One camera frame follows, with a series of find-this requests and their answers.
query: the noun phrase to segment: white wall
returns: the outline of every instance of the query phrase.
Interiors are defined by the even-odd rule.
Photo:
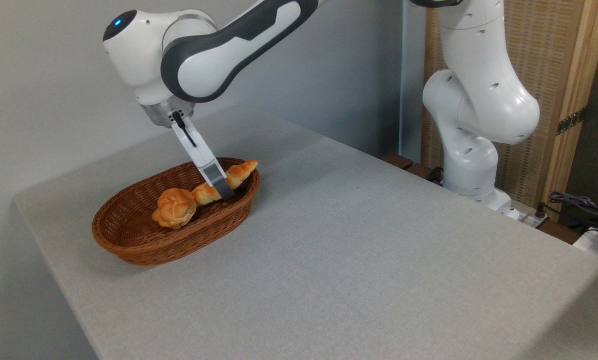
[[[165,131],[105,57],[109,21],[194,8],[225,25],[253,2],[0,0],[0,359],[94,358],[12,199]],[[401,14],[401,0],[331,0],[196,112],[250,105],[372,155],[394,152]]]

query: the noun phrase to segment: wicker basket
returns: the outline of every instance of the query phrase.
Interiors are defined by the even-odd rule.
[[[219,158],[224,169],[244,160]],[[183,258],[230,233],[248,217],[259,189],[260,174],[252,174],[235,190],[236,196],[198,207],[191,221],[178,230],[160,227],[151,215],[157,199],[170,189],[191,191],[204,181],[192,162],[176,166],[110,198],[92,221],[92,234],[102,248],[135,265],[159,265]]]

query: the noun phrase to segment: bread roll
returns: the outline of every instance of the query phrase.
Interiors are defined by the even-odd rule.
[[[185,189],[167,189],[159,200],[152,219],[164,228],[180,229],[189,223],[197,210],[195,197]]]
[[[244,183],[244,180],[248,179],[251,173],[255,170],[259,162],[256,160],[246,160],[242,164],[230,166],[228,171],[225,172],[227,178],[226,182],[235,190]],[[208,205],[214,201],[221,200],[221,195],[214,187],[210,186],[207,182],[197,186],[192,190],[192,195],[197,205]]]

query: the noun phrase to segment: robotic arm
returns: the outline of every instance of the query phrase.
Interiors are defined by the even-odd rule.
[[[257,57],[300,27],[327,0],[260,0],[219,29],[198,10],[128,11],[113,20],[104,48],[121,78],[158,126],[172,128],[206,182],[234,196],[215,155],[190,117],[215,100]],[[491,141],[518,144],[534,132],[539,105],[523,87],[505,43],[502,0],[410,0],[439,9],[444,59],[424,89],[441,133],[444,186],[507,212],[494,188],[498,163]]]
[[[171,128],[206,182],[235,193],[191,116],[226,91],[248,64],[306,22],[327,0],[260,0],[219,29],[202,11],[127,11],[105,29],[105,52],[150,120]]]

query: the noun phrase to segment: gray fabric surface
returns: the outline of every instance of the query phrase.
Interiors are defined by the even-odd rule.
[[[15,199],[101,359],[598,359],[598,259],[256,110],[197,128],[262,183],[183,259],[133,266],[91,234],[111,196],[187,161],[174,135]]]

